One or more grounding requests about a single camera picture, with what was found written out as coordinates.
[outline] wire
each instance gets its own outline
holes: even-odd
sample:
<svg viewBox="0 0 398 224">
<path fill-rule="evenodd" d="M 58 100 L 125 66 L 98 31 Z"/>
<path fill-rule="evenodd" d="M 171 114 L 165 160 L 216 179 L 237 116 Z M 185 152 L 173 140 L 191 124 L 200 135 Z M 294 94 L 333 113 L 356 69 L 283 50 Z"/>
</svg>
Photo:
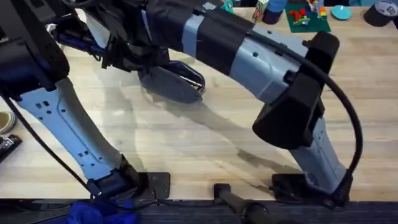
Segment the wire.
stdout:
<svg viewBox="0 0 398 224">
<path fill-rule="evenodd" d="M 158 205 L 166 205 L 169 207 L 178 207 L 178 208 L 211 208 L 217 205 L 214 203 L 214 201 L 212 201 L 212 203 L 208 205 L 183 205 L 181 203 L 174 203 L 174 202 L 170 203 L 167 200 L 156 200 L 156 202 L 158 203 Z"/>
<path fill-rule="evenodd" d="M 69 7 L 78 8 L 78 7 L 91 6 L 94 2 L 96 2 L 98 0 L 86 0 L 83 2 L 71 2 L 69 0 L 61 0 L 61 1 Z"/>
<path fill-rule="evenodd" d="M 149 207 L 151 205 L 157 204 L 156 201 L 152 201 L 152 202 L 148 202 L 146 204 L 143 204 L 143 205 L 140 205 L 140 206 L 137 206 L 137 207 L 134 207 L 134 208 L 126 208 L 126 207 L 123 207 L 123 206 L 115 205 L 112 202 L 104 201 L 104 203 L 106 203 L 107 205 L 110 205 L 110 206 L 112 206 L 114 208 L 125 210 L 125 211 L 130 211 L 132 213 L 138 212 L 138 211 L 143 210 L 143 209 L 145 209 L 145 208 L 147 208 L 147 207 Z"/>
<path fill-rule="evenodd" d="M 287 56 L 296 60 L 298 63 L 312 70 L 314 72 L 314 75 L 316 75 L 320 80 L 325 82 L 325 84 L 332 90 L 332 92 L 337 96 L 337 98 L 341 101 L 344 108 L 346 109 L 354 129 L 355 152 L 351 164 L 349 165 L 343 179 L 335 189 L 335 192 L 340 191 L 344 187 L 345 183 L 349 181 L 352 177 L 353 172 L 358 166 L 359 160 L 361 159 L 363 152 L 363 134 L 361 122 L 355 112 L 353 105 L 351 104 L 348 97 L 344 94 L 343 90 L 322 69 L 320 69 L 311 61 L 307 60 L 293 50 L 290 50 L 285 45 L 282 45 L 266 36 L 258 34 L 257 32 L 247 32 L 247 35 L 251 36 L 253 39 L 260 40 L 261 42 L 275 48 L 278 51 L 281 51 L 283 54 L 286 54 Z"/>
</svg>

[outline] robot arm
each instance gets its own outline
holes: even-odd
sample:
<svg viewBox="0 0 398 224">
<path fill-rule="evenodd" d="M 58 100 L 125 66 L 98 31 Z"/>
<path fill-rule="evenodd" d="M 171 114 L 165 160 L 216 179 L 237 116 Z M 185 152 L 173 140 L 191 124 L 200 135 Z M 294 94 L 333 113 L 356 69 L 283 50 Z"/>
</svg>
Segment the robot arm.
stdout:
<svg viewBox="0 0 398 224">
<path fill-rule="evenodd" d="M 161 74 L 158 76 L 179 85 L 178 90 L 190 88 L 183 85 L 183 76 L 195 71 L 170 62 L 167 48 L 201 60 L 242 84 L 265 103 L 253 124 L 254 132 L 266 142 L 288 149 L 303 169 L 304 175 L 300 176 L 275 175 L 274 184 L 279 189 L 275 196 L 278 192 L 288 192 L 319 201 L 333 195 L 333 203 L 342 205 L 347 201 L 351 181 L 335 195 L 346 169 L 326 135 L 320 99 L 324 83 L 307 67 L 262 41 L 267 37 L 328 73 L 339 46 L 336 37 L 317 34 L 307 42 L 282 35 L 221 10 L 218 1 L 90 2 L 83 8 L 109 30 L 107 46 L 96 44 L 90 32 L 74 24 L 76 20 L 57 21 L 54 37 L 58 41 L 103 57 L 103 68 L 112 65 L 126 71 L 138 70 L 144 75 L 149 71 L 150 77 Z M 3 83 L 26 84 L 23 90 L 8 89 L 7 96 L 41 120 L 82 165 L 91 193 L 109 198 L 131 188 L 139 189 L 143 185 L 139 174 L 106 142 L 78 102 L 67 78 L 65 56 L 54 47 L 45 29 L 36 27 L 41 31 L 38 34 L 27 27 L 35 19 L 22 0 L 1 1 L 0 9 L 7 11 L 0 17 L 0 25 L 8 36 L 7 44 L 0 50 L 16 48 L 27 58 L 11 57 L 7 59 L 10 63 L 4 58 L 0 60 Z M 9 26 L 15 21 L 22 21 L 19 27 L 23 29 L 11 37 L 14 30 Z M 33 37 L 40 39 L 29 42 Z M 18 45 L 13 40 L 25 42 Z M 17 69 L 17 64 L 28 65 L 28 61 L 29 69 Z M 8 75 L 11 72 L 19 77 Z"/>
<path fill-rule="evenodd" d="M 254 124 L 255 133 L 288 149 L 311 188 L 333 193 L 346 169 L 326 134 L 320 99 L 323 84 L 309 76 L 301 64 L 250 33 L 268 37 L 313 60 L 325 72 L 337 53 L 338 39 L 318 34 L 308 43 L 254 25 L 207 1 L 190 6 L 183 2 L 149 1 L 142 10 L 153 43 L 197 58 L 263 101 L 266 105 Z"/>
</svg>

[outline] wooden table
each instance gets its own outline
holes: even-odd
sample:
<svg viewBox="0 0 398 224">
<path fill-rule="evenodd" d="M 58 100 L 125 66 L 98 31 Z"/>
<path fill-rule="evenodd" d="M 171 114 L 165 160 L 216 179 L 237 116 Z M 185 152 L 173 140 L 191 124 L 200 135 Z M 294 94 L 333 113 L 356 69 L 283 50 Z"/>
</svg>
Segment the wooden table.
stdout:
<svg viewBox="0 0 398 224">
<path fill-rule="evenodd" d="M 352 100 L 363 124 L 364 154 L 354 175 L 352 200 L 398 200 L 398 31 L 375 28 L 352 8 L 353 18 L 329 18 L 341 41 L 331 76 Z M 253 9 L 236 9 L 250 18 Z M 285 18 L 269 26 L 289 34 Z M 299 34 L 311 39 L 314 34 Z M 251 125 L 262 103 L 228 77 L 189 56 L 173 59 L 201 72 L 208 88 L 203 103 L 179 105 L 141 88 L 135 73 L 103 70 L 92 57 L 65 49 L 70 79 L 87 112 L 112 145 L 137 170 L 172 176 L 170 198 L 212 198 L 213 184 L 227 182 L 244 198 L 273 199 L 266 186 L 274 173 L 299 172 L 290 154 L 261 141 Z M 328 134 L 338 157 L 353 155 L 351 124 L 335 96 L 325 90 Z M 4 103 L 1 109 L 7 110 Z M 26 118 L 45 142 L 81 176 L 70 155 L 31 115 Z M 86 190 L 25 131 L 23 145 L 0 164 L 0 198 L 87 198 Z"/>
</svg>

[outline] blue fabric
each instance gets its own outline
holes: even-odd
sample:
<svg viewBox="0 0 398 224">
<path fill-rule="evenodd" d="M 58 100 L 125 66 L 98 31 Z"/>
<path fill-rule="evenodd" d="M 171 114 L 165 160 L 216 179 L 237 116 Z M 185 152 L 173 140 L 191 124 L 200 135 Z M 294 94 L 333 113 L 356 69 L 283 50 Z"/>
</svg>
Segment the blue fabric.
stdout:
<svg viewBox="0 0 398 224">
<path fill-rule="evenodd" d="M 132 208 L 132 202 L 124 201 L 123 207 Z M 138 214 L 118 213 L 117 208 L 103 202 L 75 202 L 69 216 L 45 222 L 46 224 L 136 224 Z"/>
</svg>

